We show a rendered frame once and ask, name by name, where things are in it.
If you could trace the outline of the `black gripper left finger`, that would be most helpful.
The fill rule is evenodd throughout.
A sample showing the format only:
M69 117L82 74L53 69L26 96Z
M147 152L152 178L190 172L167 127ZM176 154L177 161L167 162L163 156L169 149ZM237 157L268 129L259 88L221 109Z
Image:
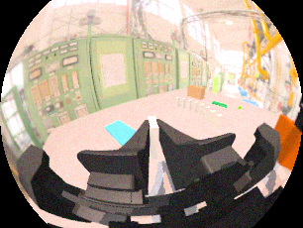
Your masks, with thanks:
M132 174L144 195L148 195L150 154L151 131L149 119L145 119L133 137L119 150L83 150L76 156L89 173Z

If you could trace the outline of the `green domino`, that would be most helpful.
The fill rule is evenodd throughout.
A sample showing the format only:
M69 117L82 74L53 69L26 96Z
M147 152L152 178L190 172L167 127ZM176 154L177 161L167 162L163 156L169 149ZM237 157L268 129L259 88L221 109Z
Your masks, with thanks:
M218 101L212 101L212 105L223 106L223 107L226 107L226 109L228 106L228 105L226 105L226 103L222 103L222 102L218 102Z

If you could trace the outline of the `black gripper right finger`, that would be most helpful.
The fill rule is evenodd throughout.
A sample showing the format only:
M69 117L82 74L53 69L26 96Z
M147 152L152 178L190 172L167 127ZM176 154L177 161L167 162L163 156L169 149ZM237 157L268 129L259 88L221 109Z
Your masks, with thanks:
M159 142L166 159L168 173L170 173L175 190L184 188L184 183L198 165L199 159L218 153L235 143L236 133L218 135L207 139L188 137L180 130L175 130L168 123L156 119L159 127Z

